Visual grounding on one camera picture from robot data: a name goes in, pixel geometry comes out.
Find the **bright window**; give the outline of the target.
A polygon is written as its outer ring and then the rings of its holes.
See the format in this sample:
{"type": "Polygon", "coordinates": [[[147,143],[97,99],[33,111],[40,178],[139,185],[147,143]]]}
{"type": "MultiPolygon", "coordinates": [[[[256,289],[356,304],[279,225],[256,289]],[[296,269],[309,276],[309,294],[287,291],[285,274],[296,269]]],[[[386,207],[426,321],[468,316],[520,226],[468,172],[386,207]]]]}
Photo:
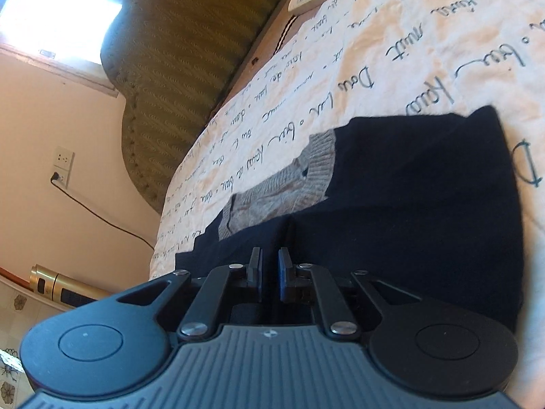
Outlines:
{"type": "Polygon", "coordinates": [[[98,64],[121,8],[114,0],[1,0],[1,42],[65,64],[98,64]]]}

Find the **grey navy knitted sweater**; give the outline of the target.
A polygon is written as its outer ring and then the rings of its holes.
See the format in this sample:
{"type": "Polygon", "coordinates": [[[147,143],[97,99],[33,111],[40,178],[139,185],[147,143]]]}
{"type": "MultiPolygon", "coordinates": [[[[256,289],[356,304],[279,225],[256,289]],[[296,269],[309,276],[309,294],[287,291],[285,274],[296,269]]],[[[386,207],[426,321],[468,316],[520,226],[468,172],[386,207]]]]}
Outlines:
{"type": "Polygon", "coordinates": [[[197,277],[259,248],[263,301],[238,321],[300,324],[280,298],[278,253],[344,279],[363,270],[514,329],[524,271],[521,208],[494,108],[470,116],[357,117],[312,135],[291,164],[232,195],[175,264],[197,277]]]}

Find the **olive green upholstered headboard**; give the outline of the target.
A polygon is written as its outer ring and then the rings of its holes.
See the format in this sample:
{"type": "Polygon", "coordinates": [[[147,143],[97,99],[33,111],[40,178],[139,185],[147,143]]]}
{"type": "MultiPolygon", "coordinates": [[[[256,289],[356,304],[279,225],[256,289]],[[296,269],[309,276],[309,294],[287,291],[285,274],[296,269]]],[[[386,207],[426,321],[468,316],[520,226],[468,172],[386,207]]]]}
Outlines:
{"type": "Polygon", "coordinates": [[[139,194],[162,211],[178,164],[207,125],[281,0],[114,0],[101,48],[126,100],[122,154],[139,194]]]}

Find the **white wall socket plate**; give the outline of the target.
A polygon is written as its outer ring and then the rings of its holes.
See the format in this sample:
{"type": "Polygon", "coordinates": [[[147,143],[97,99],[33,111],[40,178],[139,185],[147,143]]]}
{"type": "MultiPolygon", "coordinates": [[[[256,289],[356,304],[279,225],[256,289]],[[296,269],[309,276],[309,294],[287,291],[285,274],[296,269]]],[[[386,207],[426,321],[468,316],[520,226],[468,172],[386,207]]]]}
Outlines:
{"type": "Polygon", "coordinates": [[[53,170],[58,173],[57,183],[62,188],[68,187],[74,158],[75,152],[63,147],[57,147],[53,154],[53,170]]]}

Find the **gold cylindrical heater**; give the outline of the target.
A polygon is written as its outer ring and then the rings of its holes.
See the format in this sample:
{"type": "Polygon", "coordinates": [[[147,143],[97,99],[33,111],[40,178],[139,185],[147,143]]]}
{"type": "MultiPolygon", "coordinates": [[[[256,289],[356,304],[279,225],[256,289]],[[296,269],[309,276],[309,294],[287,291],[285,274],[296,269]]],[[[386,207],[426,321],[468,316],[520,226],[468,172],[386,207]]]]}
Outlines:
{"type": "Polygon", "coordinates": [[[85,306],[111,295],[104,289],[82,283],[41,265],[31,268],[30,288],[40,297],[70,307],[85,306]]]}

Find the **white script-printed bed quilt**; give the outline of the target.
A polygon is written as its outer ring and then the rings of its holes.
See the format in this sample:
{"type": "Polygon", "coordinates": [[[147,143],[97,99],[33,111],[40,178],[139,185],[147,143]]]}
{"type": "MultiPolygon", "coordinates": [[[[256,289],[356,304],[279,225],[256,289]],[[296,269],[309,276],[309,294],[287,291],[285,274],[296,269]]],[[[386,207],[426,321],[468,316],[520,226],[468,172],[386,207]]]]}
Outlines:
{"type": "Polygon", "coordinates": [[[231,195],[356,116],[502,121],[522,200],[527,281],[509,393],[544,404],[544,0],[327,0],[223,107],[175,170],[150,275],[175,267],[231,195]]]}

